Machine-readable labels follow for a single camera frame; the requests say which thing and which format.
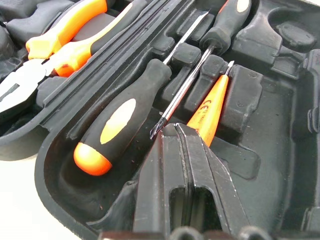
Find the screwdriver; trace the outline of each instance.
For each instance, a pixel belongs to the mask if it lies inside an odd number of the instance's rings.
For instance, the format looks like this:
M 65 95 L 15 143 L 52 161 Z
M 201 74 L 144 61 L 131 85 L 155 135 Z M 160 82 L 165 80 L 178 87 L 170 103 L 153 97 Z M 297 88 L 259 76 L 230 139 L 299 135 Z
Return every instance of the screwdriver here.
M 157 133 L 168 123 L 174 111 L 186 95 L 198 73 L 211 55 L 214 49 L 219 49 L 223 54 L 231 45 L 231 38 L 237 33 L 247 19 L 251 9 L 251 0 L 228 0 L 220 9 L 216 16 L 213 27 L 204 35 L 200 45 L 206 48 L 201 59 L 193 68 L 190 75 L 184 81 L 178 92 L 173 97 L 167 109 L 162 114 L 160 120 L 150 131 L 150 139 L 153 139 Z
M 110 170 L 146 121 L 158 90 L 170 79 L 168 64 L 173 53 L 208 13 L 195 20 L 163 62 L 152 59 L 143 74 L 100 113 L 74 150 L 73 158 L 80 169 L 93 176 Z
M 216 134 L 229 82 L 229 72 L 234 63 L 235 61 L 229 62 L 225 74 L 219 77 L 218 81 L 187 124 L 187 126 L 195 129 L 199 133 L 208 147 L 210 147 Z

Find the pliers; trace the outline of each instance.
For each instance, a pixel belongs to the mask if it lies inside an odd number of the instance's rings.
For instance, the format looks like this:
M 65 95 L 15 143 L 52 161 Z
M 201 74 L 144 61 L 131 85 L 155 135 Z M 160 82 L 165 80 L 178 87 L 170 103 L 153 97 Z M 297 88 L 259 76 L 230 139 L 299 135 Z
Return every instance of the pliers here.
M 110 33 L 114 36 L 125 29 L 147 5 L 146 0 L 134 0 L 94 36 L 70 42 L 83 25 L 108 9 L 106 0 L 82 0 L 46 33 L 29 39 L 26 42 L 29 60 L 0 84 L 0 122 L 26 108 L 38 84 L 47 76 L 68 77 L 79 70 L 111 39 L 107 33 L 113 30 Z

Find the black and orange handle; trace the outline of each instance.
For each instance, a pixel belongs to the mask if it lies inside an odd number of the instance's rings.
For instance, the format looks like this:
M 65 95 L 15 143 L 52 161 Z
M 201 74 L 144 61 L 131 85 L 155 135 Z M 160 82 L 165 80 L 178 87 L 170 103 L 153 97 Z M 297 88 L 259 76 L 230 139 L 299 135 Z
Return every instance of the black and orange handle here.
M 29 60 L 48 59 L 67 44 L 89 20 L 105 13 L 107 9 L 106 0 L 83 0 L 74 5 L 53 28 L 26 42 Z
M 52 62 L 55 72 L 61 77 L 68 77 L 79 70 L 95 52 L 130 25 L 147 5 L 145 0 L 135 0 L 97 34 L 85 40 L 64 45 L 50 57 L 49 61 Z
M 158 59 L 116 96 L 100 113 L 74 150 L 74 161 L 84 172 L 105 174 L 123 154 L 146 121 L 158 90 L 172 72 Z
M 202 49 L 214 45 L 217 54 L 223 54 L 231 45 L 231 38 L 247 19 L 252 0 L 227 0 L 216 16 L 214 25 L 200 41 Z
M 227 75 L 220 76 L 187 124 L 199 133 L 209 147 L 217 131 L 228 82 Z

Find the orange rubber grip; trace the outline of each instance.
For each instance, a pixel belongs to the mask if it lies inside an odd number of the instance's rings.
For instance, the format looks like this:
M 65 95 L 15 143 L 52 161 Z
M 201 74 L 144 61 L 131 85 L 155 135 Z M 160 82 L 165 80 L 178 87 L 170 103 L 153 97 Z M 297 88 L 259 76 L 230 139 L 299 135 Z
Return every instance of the orange rubber grip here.
M 131 9 L 130 3 L 112 22 L 104 29 L 82 41 L 69 42 L 60 51 L 50 57 L 48 62 L 53 64 L 55 72 L 61 77 L 69 77 L 79 70 L 91 57 L 92 44 L 108 33 Z
M 76 4 L 53 28 L 26 42 L 29 60 L 48 59 L 67 44 L 89 20 L 106 11 L 106 0 L 84 0 Z
M 208 147 L 216 134 L 228 81 L 229 77 L 227 75 L 222 75 L 218 79 L 187 124 L 199 133 Z

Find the black plastic tool case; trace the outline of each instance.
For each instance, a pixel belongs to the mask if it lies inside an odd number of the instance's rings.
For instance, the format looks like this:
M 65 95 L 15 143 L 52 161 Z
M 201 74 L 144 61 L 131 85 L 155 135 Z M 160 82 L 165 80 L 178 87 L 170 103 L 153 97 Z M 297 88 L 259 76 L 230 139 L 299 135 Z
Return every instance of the black plastic tool case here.
M 152 1 L 48 100 L 37 127 L 50 133 L 37 156 L 36 189 L 49 212 L 79 237 L 96 239 L 105 232 L 101 238 L 316 238 L 308 232 L 320 231 L 319 6 L 253 0 L 231 48 L 203 65 L 171 120 L 179 124 L 149 139 L 224 2 Z M 108 174 L 82 172 L 73 152 L 95 117 L 152 58 L 164 59 L 206 9 L 210 14 L 177 50 L 170 83 L 124 155 Z M 207 147 L 185 123 L 231 60 L 237 65 L 216 138 Z M 179 226 L 197 231 L 171 235 Z

